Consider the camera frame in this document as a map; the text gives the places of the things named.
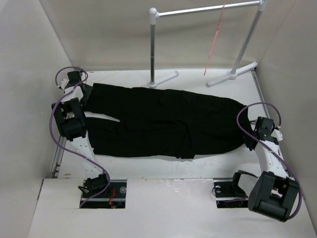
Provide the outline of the black trousers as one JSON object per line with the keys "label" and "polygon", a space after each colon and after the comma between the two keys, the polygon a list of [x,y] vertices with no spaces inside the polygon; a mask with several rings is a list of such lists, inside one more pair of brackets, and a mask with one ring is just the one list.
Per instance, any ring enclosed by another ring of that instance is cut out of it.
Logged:
{"label": "black trousers", "polygon": [[84,111],[95,154],[114,157],[224,154],[251,132],[248,111],[233,99],[182,90],[94,84]]}

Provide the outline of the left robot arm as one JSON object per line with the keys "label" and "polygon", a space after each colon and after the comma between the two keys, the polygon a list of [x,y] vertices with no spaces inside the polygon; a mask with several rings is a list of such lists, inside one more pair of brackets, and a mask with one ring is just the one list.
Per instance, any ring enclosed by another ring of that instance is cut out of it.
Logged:
{"label": "left robot arm", "polygon": [[[82,159],[85,169],[85,181],[79,189],[84,194],[107,197],[111,192],[110,178],[107,171],[98,163],[88,138],[88,126],[83,106],[87,102],[92,87],[85,84],[88,73],[79,67],[67,73],[67,78],[57,83],[62,90],[62,97],[52,104],[49,130],[56,145]],[[52,125],[55,122],[61,137],[65,138],[73,149],[61,145],[53,135]]]}

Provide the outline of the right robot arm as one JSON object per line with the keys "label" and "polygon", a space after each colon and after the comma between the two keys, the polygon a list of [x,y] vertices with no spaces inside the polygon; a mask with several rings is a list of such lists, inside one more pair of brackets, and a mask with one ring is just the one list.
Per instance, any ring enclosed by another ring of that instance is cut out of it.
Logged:
{"label": "right robot arm", "polygon": [[290,178],[279,153],[280,131],[274,128],[272,119],[259,117],[253,136],[247,147],[255,151],[261,168],[261,175],[239,170],[233,175],[230,191],[241,199],[247,198],[252,212],[286,222],[296,201],[300,187]]}

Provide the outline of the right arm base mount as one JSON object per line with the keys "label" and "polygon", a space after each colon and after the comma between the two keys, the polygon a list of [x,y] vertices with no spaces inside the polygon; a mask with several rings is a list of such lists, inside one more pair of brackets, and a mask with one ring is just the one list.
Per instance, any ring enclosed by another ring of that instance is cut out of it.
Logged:
{"label": "right arm base mount", "polygon": [[248,196],[230,180],[216,180],[211,192],[219,209],[248,207]]}

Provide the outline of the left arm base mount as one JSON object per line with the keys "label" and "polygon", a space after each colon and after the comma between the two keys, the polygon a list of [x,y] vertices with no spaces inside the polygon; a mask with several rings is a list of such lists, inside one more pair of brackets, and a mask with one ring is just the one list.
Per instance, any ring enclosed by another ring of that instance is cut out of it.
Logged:
{"label": "left arm base mount", "polygon": [[81,209],[124,209],[127,181],[108,180],[105,174],[84,180],[79,207]]}

